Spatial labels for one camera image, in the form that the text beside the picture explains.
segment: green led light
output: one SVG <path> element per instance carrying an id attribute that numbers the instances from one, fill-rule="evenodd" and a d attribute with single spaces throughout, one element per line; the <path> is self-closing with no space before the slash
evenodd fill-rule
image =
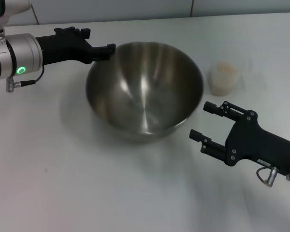
<path id="1" fill-rule="evenodd" d="M 19 69 L 17 69 L 17 74 L 22 74 L 26 71 L 25 67 L 20 67 Z"/>

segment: white wall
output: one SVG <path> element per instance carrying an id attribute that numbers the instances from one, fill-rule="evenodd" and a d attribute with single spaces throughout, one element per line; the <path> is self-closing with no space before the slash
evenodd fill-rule
<path id="1" fill-rule="evenodd" d="M 194 0 L 193 17 L 290 12 L 290 0 Z"/>
<path id="2" fill-rule="evenodd" d="M 192 0 L 32 0 L 40 24 L 189 17 Z M 290 12 L 290 0 L 194 0 L 192 16 Z M 32 9 L 8 25 L 37 24 Z"/>
<path id="3" fill-rule="evenodd" d="M 192 0 L 32 0 L 40 24 L 189 17 Z"/>

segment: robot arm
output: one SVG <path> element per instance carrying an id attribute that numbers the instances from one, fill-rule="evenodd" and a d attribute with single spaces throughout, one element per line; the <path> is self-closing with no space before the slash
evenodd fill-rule
<path id="1" fill-rule="evenodd" d="M 272 187 L 277 173 L 290 181 L 290 141 L 263 130 L 258 124 L 258 114 L 244 110 L 225 101 L 221 106 L 206 102 L 205 111 L 233 121 L 225 146 L 213 142 L 201 133 L 191 130 L 190 139 L 202 142 L 201 152 L 234 166 L 238 161 L 249 159 L 263 166 L 257 176 L 268 187 Z M 271 169 L 269 177 L 262 180 L 261 169 Z"/>
<path id="2" fill-rule="evenodd" d="M 0 23 L 6 23 L 10 16 L 31 7 L 29 0 L 0 0 Z M 90 29 L 55 29 L 55 35 L 37 37 L 30 34 L 5 36 L 0 25 L 0 79 L 7 79 L 6 91 L 13 92 L 20 83 L 14 83 L 14 76 L 39 70 L 42 66 L 65 60 L 77 60 L 85 64 L 108 60 L 115 53 L 116 45 L 92 47 L 86 39 Z M 29 81 L 26 85 L 35 84 Z"/>

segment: metal mixing bowl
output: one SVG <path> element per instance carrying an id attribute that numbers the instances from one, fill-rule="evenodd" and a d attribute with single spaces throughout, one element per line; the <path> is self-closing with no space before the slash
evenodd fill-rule
<path id="1" fill-rule="evenodd" d="M 94 112 L 120 136 L 152 141 L 173 132 L 203 94 L 197 65 L 161 43 L 127 43 L 109 61 L 96 62 L 86 93 Z"/>

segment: white table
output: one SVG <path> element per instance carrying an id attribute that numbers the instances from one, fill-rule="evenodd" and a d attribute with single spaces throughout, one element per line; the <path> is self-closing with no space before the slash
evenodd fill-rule
<path id="1" fill-rule="evenodd" d="M 187 53 L 204 76 L 213 57 L 240 54 L 250 71 L 224 100 L 259 114 L 290 140 L 290 14 L 257 14 L 6 28 L 53 34 L 90 28 L 93 46 L 156 41 Z M 234 167 L 200 153 L 190 129 L 224 144 L 233 125 L 200 106 L 172 136 L 118 141 L 92 118 L 91 65 L 47 65 L 42 80 L 5 92 L 0 81 L 0 232 L 290 232 L 290 182 L 267 188 L 248 160 Z M 35 79 L 30 73 L 19 79 Z"/>

